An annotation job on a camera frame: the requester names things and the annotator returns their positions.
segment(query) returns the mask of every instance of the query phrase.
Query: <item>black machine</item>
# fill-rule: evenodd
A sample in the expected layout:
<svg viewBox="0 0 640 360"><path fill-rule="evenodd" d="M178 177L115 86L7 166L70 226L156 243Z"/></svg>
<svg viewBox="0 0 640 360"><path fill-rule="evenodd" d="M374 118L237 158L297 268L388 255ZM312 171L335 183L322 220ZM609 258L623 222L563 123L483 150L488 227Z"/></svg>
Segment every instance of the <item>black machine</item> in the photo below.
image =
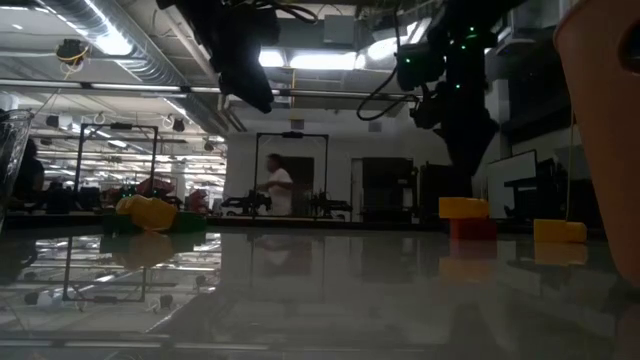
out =
<svg viewBox="0 0 640 360"><path fill-rule="evenodd" d="M267 211L271 210L271 198L259 192L249 190L249 194L245 197L230 197L220 204L221 207L242 209L240 215L257 215L258 209L264 206ZM227 212L227 215L238 215L233 211Z"/></svg>
<svg viewBox="0 0 640 360"><path fill-rule="evenodd" d="M210 54L209 62L220 74L223 94L234 94L256 109L271 111L273 93L258 58L263 45L278 43L280 25L276 10L315 24L313 12L275 0L245 2L157 0L164 10L175 5L194 33L195 40Z"/></svg>
<svg viewBox="0 0 640 360"><path fill-rule="evenodd" d="M454 166L469 175L475 174L482 156L498 131L484 106L486 48L497 44L492 27L512 8L526 0L448 0L427 29L427 42L400 46L397 16L395 30L398 44L397 65L358 109L362 120L380 118L381 114L364 118L360 115L365 103L372 99L397 74L404 91L421 88L424 99L411 111L416 126L433 129L447 144ZM296 5L284 5L275 0L254 0L250 3L230 1L157 0L160 9L175 5L194 32L196 41L211 54L211 65L220 74L224 94L235 94L262 112L271 111L274 98L260 66L258 57L262 45L278 42L280 27L276 10L315 23L317 16ZM401 2L395 7L397 14ZM428 82L441 81L430 90Z"/></svg>
<svg viewBox="0 0 640 360"><path fill-rule="evenodd" d="M327 197L325 191L319 192L317 195L313 195L309 200L309 206L313 209L313 213L320 215L324 218L332 219L334 211L351 212L353 207L344 200L331 200ZM342 214L338 214L336 218L344 220L345 217Z"/></svg>
<svg viewBox="0 0 640 360"><path fill-rule="evenodd" d="M411 223L417 211L417 170L412 159L363 158L363 222ZM411 205L405 192L411 191Z"/></svg>
<svg viewBox="0 0 640 360"><path fill-rule="evenodd" d="M412 91L420 87L424 96L411 111L416 126L433 129L440 124L436 133L447 144L453 165L470 176L498 131L484 106L484 50L497 45L492 27L525 1L445 1L429 24L427 42L398 48L400 88ZM438 82L434 90L427 87L445 73L445 81Z"/></svg>

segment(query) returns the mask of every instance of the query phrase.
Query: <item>yellow block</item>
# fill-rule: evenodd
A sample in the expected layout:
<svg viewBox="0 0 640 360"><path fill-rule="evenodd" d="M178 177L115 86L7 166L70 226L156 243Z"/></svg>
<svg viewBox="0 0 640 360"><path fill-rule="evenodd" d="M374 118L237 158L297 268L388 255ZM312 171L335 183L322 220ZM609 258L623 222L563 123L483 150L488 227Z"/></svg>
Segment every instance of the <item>yellow block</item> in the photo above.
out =
<svg viewBox="0 0 640 360"><path fill-rule="evenodd" d="M134 195L118 202L118 215L131 215L131 222L150 231L166 230L173 224L177 209L166 202L144 196Z"/></svg>
<svg viewBox="0 0 640 360"><path fill-rule="evenodd" d="M486 219L489 203L483 199L440 198L441 219Z"/></svg>
<svg viewBox="0 0 640 360"><path fill-rule="evenodd" d="M536 242L534 245L536 265L584 265L587 262L587 247L577 243Z"/></svg>
<svg viewBox="0 0 640 360"><path fill-rule="evenodd" d="M587 241L587 227L583 223L564 220L533 221L533 239L536 242L577 242Z"/></svg>

